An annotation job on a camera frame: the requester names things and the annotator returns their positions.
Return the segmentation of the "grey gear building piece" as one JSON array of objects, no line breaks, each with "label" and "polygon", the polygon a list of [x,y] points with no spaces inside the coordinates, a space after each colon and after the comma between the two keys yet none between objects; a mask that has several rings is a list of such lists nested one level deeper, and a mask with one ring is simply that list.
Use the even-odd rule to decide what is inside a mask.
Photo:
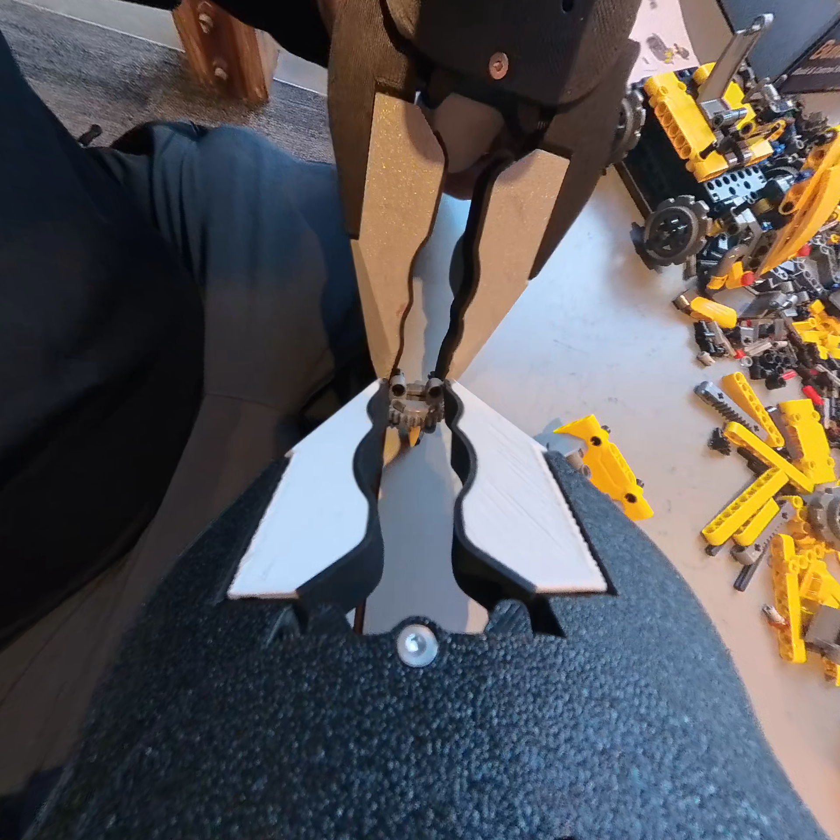
[{"label": "grey gear building piece", "polygon": [[394,369],[388,381],[388,424],[395,429],[401,452],[434,434],[445,418],[445,382],[430,374],[425,381],[409,382]]}]

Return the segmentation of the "yellow wedge building piece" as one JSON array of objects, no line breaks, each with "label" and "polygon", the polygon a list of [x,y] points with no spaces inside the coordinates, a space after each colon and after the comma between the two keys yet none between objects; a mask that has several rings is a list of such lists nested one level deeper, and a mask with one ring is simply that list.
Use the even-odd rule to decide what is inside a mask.
[{"label": "yellow wedge building piece", "polygon": [[562,456],[629,519],[640,522],[654,516],[644,484],[612,441],[610,428],[594,414],[546,430],[537,439],[546,450]]}]

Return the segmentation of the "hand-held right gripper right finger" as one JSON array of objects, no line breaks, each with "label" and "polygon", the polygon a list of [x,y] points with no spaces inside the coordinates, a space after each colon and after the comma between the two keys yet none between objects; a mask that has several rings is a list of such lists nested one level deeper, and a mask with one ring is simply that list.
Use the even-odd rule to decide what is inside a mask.
[{"label": "hand-held right gripper right finger", "polygon": [[463,592],[484,607],[607,593],[545,447],[456,381],[445,383],[444,412],[460,482],[452,565]]}]

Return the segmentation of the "yellow toy construction vehicle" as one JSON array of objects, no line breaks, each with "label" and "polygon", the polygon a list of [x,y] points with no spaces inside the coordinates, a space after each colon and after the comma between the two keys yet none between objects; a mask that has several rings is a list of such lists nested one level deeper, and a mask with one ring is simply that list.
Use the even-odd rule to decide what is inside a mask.
[{"label": "yellow toy construction vehicle", "polygon": [[838,247],[838,126],[753,68],[774,15],[736,29],[720,56],[633,82],[616,164],[643,221],[637,254],[686,270],[695,298],[768,286],[817,247]]}]

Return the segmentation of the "person's grey trouser leg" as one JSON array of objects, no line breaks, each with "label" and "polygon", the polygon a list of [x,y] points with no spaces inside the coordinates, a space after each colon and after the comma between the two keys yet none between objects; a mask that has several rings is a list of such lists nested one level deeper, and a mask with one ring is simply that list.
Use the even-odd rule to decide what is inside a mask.
[{"label": "person's grey trouser leg", "polygon": [[132,548],[2,648],[2,798],[76,751],[125,629],[182,552],[367,360],[334,169],[245,129],[141,127],[101,161],[196,283],[203,391]]}]

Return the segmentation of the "grey desk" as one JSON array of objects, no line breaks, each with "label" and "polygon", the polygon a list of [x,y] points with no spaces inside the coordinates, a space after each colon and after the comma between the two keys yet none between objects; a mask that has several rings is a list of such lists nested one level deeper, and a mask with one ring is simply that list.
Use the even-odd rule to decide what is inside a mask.
[{"label": "grey desk", "polygon": [[[431,371],[448,322],[449,261],[467,203],[443,196],[418,258],[406,322],[405,373]],[[648,270],[629,238],[640,218],[611,168],[570,232],[461,378],[484,403],[532,437],[594,414],[611,430],[654,516],[639,526],[684,576],[728,647],[777,760],[831,838],[838,838],[838,688],[820,660],[785,663],[761,613],[772,601],[766,565],[745,592],[729,549],[705,554],[701,529],[749,483],[737,454],[707,440],[721,420],[694,393],[737,365],[696,361],[694,330],[673,307],[678,267]],[[385,568],[367,602],[364,631],[409,616],[477,632],[487,612],[458,588],[449,559],[459,488],[450,435],[439,427],[386,468],[381,490]]]}]

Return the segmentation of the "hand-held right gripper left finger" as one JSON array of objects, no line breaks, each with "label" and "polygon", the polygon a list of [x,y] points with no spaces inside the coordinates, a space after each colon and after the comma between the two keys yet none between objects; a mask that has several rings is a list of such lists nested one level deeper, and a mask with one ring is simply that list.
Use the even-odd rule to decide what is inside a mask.
[{"label": "hand-held right gripper left finger", "polygon": [[228,599],[346,614],[371,595],[384,569],[378,506],[389,404],[385,381],[374,381],[289,451]]}]

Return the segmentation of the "pile of yellow building pieces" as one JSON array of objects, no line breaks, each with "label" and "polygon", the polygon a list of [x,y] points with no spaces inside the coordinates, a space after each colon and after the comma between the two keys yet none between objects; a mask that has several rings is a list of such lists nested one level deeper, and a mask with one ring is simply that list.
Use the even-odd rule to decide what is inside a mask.
[{"label": "pile of yellow building pieces", "polygon": [[694,387],[721,419],[707,446],[752,473],[700,537],[709,555],[726,550],[738,566],[736,592],[767,569],[761,613],[779,656],[794,665],[815,656],[838,686],[838,295],[801,297],[775,320],[695,323],[699,362],[740,363]]}]

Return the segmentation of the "wooden table leg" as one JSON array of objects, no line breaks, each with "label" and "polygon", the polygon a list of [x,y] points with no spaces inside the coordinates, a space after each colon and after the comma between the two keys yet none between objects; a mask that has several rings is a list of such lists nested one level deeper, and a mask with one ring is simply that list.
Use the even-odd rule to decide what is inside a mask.
[{"label": "wooden table leg", "polygon": [[209,1],[183,1],[171,13],[194,77],[218,96],[260,106],[270,99],[280,48]]}]

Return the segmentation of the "black printed box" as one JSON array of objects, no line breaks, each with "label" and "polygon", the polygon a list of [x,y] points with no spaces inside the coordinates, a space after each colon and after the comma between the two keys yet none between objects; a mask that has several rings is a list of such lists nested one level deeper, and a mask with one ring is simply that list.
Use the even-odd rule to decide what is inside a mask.
[{"label": "black printed box", "polygon": [[782,81],[785,93],[839,89],[838,1],[719,1],[733,30],[748,28],[770,14],[767,27],[748,55],[757,77]]}]

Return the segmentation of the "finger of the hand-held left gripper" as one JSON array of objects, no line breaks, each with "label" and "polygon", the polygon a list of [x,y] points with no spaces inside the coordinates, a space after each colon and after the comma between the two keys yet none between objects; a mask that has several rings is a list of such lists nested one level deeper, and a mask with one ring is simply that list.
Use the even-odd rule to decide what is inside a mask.
[{"label": "finger of the hand-held left gripper", "polygon": [[435,365],[456,380],[526,290],[569,161],[534,150],[482,172],[461,240],[462,278]]},{"label": "finger of the hand-held left gripper", "polygon": [[376,93],[360,231],[351,248],[371,362],[381,380],[399,366],[413,264],[434,228],[445,167],[445,149],[422,110]]}]

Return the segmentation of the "printed white paper sheet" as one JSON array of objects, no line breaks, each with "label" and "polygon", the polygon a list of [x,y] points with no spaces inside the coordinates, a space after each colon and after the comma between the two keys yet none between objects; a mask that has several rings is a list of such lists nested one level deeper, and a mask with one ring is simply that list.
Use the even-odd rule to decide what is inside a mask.
[{"label": "printed white paper sheet", "polygon": [[643,1],[631,33],[640,47],[631,80],[714,61],[731,34],[716,1]]}]

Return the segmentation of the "person's black jacket torso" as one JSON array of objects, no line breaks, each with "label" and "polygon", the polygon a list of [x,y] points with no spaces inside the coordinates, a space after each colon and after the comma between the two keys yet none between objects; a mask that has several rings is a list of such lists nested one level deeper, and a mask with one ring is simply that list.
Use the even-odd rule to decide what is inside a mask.
[{"label": "person's black jacket torso", "polygon": [[150,523],[203,391],[196,283],[1,41],[1,638]]}]

